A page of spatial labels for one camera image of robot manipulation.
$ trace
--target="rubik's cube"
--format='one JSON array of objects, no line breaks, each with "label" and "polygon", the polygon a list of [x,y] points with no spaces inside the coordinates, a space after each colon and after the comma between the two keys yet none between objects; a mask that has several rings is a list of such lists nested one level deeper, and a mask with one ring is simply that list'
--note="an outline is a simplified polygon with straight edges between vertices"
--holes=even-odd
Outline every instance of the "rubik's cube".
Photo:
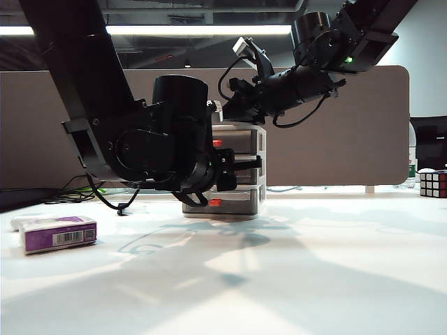
[{"label": "rubik's cube", "polygon": [[421,173],[420,194],[424,197],[447,198],[447,170]]}]

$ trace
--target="robotic arm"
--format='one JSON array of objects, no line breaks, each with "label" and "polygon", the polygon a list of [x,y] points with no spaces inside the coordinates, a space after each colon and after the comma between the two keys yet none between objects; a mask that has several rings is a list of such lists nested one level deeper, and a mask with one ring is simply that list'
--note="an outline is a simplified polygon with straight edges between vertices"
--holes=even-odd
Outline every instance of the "robotic arm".
[{"label": "robotic arm", "polygon": [[337,96],[346,80],[335,81],[333,73],[356,74],[376,65],[398,36],[393,33],[417,0],[346,1],[332,21],[327,13],[313,12],[296,18],[292,24],[295,65],[274,73],[273,67],[251,38],[240,38],[233,50],[240,59],[253,66],[258,75],[254,85],[230,79],[232,98],[223,107],[229,121],[264,124],[265,117],[278,117],[292,107],[321,97],[320,103]]},{"label": "robotic arm", "polygon": [[[254,85],[230,80],[234,95],[225,97],[224,119],[264,124],[272,116],[277,124],[289,108],[319,96],[322,103],[345,83],[331,74],[357,73],[376,64],[397,40],[393,30],[416,2],[358,0],[346,2],[333,21],[320,12],[297,18],[292,26],[295,65],[281,73],[274,73],[252,39],[241,38],[234,50],[258,75]],[[213,185],[218,191],[235,189],[235,170],[260,166],[259,159],[235,163],[233,150],[213,147],[216,106],[207,102],[204,82],[164,75],[155,81],[152,104],[134,100],[96,1],[20,4],[70,117],[63,125],[87,176],[171,191],[199,207],[206,206],[203,192]],[[199,202],[189,197],[192,193]]]},{"label": "robotic arm", "polygon": [[64,128],[88,175],[171,191],[194,207],[207,204],[202,192],[215,184],[220,191],[236,187],[233,151],[212,144],[215,105],[207,104],[204,82],[164,75],[155,81],[152,104],[134,100],[97,1],[20,3],[70,117]]}]

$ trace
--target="white table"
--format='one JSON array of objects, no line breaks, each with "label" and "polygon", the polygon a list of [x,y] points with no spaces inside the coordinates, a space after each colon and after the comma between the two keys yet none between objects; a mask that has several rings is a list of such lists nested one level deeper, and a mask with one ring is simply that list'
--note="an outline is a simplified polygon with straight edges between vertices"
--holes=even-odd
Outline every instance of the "white table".
[{"label": "white table", "polygon": [[[1,333],[447,334],[447,200],[298,197],[235,223],[170,201],[2,214]],[[95,218],[98,243],[24,256],[10,219],[48,211]]]}]

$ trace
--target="barcode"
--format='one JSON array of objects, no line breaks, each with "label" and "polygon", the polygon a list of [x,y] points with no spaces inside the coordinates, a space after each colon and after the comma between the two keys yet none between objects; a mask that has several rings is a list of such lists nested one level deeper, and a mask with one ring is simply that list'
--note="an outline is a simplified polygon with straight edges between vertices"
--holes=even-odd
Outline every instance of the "barcode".
[{"label": "barcode", "polygon": [[61,246],[64,244],[71,244],[84,241],[84,234],[82,230],[76,232],[63,232],[61,234],[53,235],[53,246]]}]

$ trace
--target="fluorescent light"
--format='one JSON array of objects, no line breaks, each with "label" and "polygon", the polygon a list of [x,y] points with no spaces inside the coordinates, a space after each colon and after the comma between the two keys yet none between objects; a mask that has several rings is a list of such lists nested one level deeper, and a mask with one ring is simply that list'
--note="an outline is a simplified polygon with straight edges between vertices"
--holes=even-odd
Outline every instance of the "fluorescent light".
[{"label": "fluorescent light", "polygon": [[[257,36],[288,35],[289,25],[266,26],[107,26],[110,35],[146,36]],[[31,27],[0,27],[2,35],[33,35]]]},{"label": "fluorescent light", "polygon": [[33,29],[31,27],[0,27],[0,36],[5,35],[33,35]]}]

